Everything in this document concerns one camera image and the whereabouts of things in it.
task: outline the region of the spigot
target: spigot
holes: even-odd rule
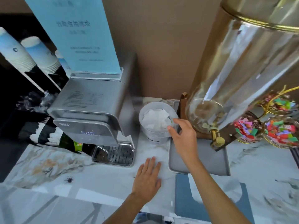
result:
[[[209,132],[212,135],[212,142],[210,144],[212,149],[217,150],[225,144],[225,139],[220,137],[218,128],[210,128]]]

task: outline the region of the gold lid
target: gold lid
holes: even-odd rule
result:
[[[221,7],[242,22],[299,33],[299,0],[222,0]]]

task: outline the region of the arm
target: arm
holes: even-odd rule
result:
[[[193,130],[190,122],[183,119],[174,119],[174,122],[182,128],[180,134],[170,126],[167,129],[173,138],[177,153],[181,156],[195,181],[212,223],[250,224],[244,214],[239,211],[236,205],[221,190],[200,161],[197,153],[196,132]]]
[[[147,158],[139,167],[132,193],[103,224],[132,224],[142,207],[152,200],[161,187],[161,179],[158,179],[161,162],[155,166],[155,160],[155,157]]]

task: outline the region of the forearm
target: forearm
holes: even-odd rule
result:
[[[250,223],[198,160],[187,164],[213,224]]]
[[[103,224],[132,224],[138,212],[142,209],[144,204],[130,194],[122,205],[105,221]]]

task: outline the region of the crumpled tissue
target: crumpled tissue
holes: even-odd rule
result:
[[[164,133],[167,132],[167,126],[173,127],[175,125],[169,116],[169,113],[164,109],[149,109],[145,112],[141,124],[149,131]]]
[[[242,196],[242,188],[239,180],[231,176],[219,176],[210,174],[214,181],[219,185],[223,192],[234,202],[238,202]],[[202,198],[198,192],[196,184],[191,174],[188,174],[189,184],[192,193],[192,197],[198,203],[202,203]]]

